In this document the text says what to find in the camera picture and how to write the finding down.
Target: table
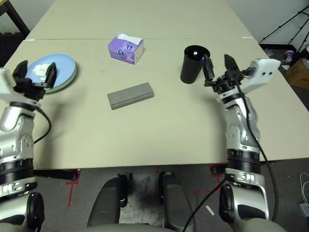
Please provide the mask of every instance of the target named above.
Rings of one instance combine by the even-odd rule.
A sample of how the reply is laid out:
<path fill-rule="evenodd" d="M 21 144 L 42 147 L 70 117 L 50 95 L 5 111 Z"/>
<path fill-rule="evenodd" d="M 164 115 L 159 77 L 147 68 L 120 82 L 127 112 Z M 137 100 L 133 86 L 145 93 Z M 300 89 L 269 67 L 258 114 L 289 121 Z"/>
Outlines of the table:
<path fill-rule="evenodd" d="M 208 2 L 226 6 L 223 1 Z M 231 12 L 226 7 L 220 9 L 223 13 Z M 33 31 L 36 38 L 44 37 L 47 32 L 42 29 L 38 33 L 38 28 L 43 28 L 41 24 L 48 24 L 45 17 Z M 216 101 L 217 94 L 210 87 L 204 88 L 202 73 L 195 83 L 187 85 L 180 81 L 180 72 L 183 50 L 192 44 L 210 50 L 216 76 L 225 71 L 225 53 L 233 56 L 241 69 L 247 68 L 254 58 L 267 58 L 256 40 L 241 37 L 248 32 L 242 31 L 245 27 L 237 18 L 229 24 L 235 24 L 237 31 L 230 37 L 204 34 L 203 38 L 182 38 L 181 33 L 185 37 L 186 32 L 176 30 L 176 36 L 181 38 L 168 38 L 172 34 L 167 34 L 164 39 L 145 39 L 144 54 L 136 65 L 111 58 L 107 49 L 110 39 L 23 41 L 6 65 L 11 70 L 24 59 L 31 63 L 51 53 L 72 56 L 78 67 L 77 77 L 67 89 L 46 95 L 41 101 L 53 129 L 47 138 L 35 145 L 35 168 L 226 162 L 225 120 Z M 74 29 L 71 31 L 72 36 L 77 36 Z M 142 32 L 148 35 L 164 32 L 161 28 L 153 31 Z M 105 33 L 105 37 L 113 35 L 111 29 Z M 69 32 L 55 34 L 72 37 L 66 36 Z M 145 82 L 152 86 L 153 98 L 111 110 L 108 93 Z M 308 157 L 309 114 L 282 75 L 277 72 L 268 85 L 248 97 L 259 116 L 261 145 L 268 159 Z M 46 129 L 47 122 L 38 114 L 34 138 Z"/>
<path fill-rule="evenodd" d="M 28 39 L 144 39 L 252 36 L 225 0 L 58 0 Z"/>

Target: purple tissue box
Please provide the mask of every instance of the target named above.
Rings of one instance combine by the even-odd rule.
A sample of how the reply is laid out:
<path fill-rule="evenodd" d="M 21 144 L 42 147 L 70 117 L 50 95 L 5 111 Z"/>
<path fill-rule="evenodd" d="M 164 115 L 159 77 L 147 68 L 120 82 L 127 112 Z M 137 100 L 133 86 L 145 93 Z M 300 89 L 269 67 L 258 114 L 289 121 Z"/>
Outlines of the purple tissue box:
<path fill-rule="evenodd" d="M 118 39 L 117 37 L 108 44 L 111 57 L 136 64 L 144 51 L 144 41 L 135 44 L 128 40 Z"/>

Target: cardboard box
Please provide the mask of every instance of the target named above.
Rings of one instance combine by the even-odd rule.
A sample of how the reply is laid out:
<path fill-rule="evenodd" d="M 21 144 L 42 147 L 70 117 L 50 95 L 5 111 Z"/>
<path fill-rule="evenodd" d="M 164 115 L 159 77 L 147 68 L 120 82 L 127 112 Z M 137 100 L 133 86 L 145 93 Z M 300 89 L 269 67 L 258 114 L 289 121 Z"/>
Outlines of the cardboard box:
<path fill-rule="evenodd" d="M 309 61 L 300 59 L 286 71 L 286 77 L 290 85 L 309 89 Z"/>
<path fill-rule="evenodd" d="M 108 50 L 111 57 L 136 64 L 144 52 L 144 42 L 142 38 L 119 33 L 108 44 Z"/>

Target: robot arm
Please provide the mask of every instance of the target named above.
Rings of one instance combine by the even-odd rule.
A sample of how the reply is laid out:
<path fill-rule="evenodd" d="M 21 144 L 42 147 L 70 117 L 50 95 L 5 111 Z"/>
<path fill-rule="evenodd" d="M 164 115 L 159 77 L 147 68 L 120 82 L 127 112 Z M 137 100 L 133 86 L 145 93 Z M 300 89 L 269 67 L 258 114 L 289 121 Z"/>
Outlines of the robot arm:
<path fill-rule="evenodd" d="M 267 84 L 280 62 L 275 59 L 257 59 L 244 71 L 240 71 L 235 60 L 225 55 L 224 75 L 213 81 L 212 63 L 209 57 L 203 60 L 205 86 L 212 86 L 223 103 L 224 116 L 227 123 L 227 168 L 225 178 L 228 181 L 220 190 L 219 213 L 223 221 L 230 224 L 235 232 L 272 231 L 284 232 L 279 225 L 269 221 L 267 196 L 264 176 L 260 171 L 259 147 L 256 140 L 260 138 L 257 128 L 257 115 L 245 97 L 250 111 L 249 124 L 254 137 L 247 125 L 245 102 L 237 86 L 243 94 Z M 248 81 L 243 85 L 243 76 Z"/>
<path fill-rule="evenodd" d="M 44 221 L 42 196 L 34 192 L 33 112 L 44 88 L 54 86 L 56 66 L 50 65 L 44 83 L 33 83 L 26 73 L 26 61 L 13 76 L 0 69 L 0 98 L 10 104 L 0 120 L 0 228 L 6 232 L 35 231 Z"/>

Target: light blue plate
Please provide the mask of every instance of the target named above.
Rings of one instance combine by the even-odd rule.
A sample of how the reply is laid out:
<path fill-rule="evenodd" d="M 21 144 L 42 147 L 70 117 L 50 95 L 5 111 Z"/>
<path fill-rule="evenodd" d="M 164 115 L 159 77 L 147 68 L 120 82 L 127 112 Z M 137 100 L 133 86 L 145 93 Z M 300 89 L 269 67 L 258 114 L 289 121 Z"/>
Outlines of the light blue plate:
<path fill-rule="evenodd" d="M 45 89 L 46 93 L 52 93 L 64 88 L 74 79 L 76 74 L 76 64 L 72 57 L 65 54 L 50 54 L 32 63 L 28 67 L 26 78 L 31 79 L 33 82 L 42 82 L 41 76 L 36 75 L 33 69 L 37 65 L 51 64 L 53 62 L 56 64 L 57 78 L 52 89 Z"/>

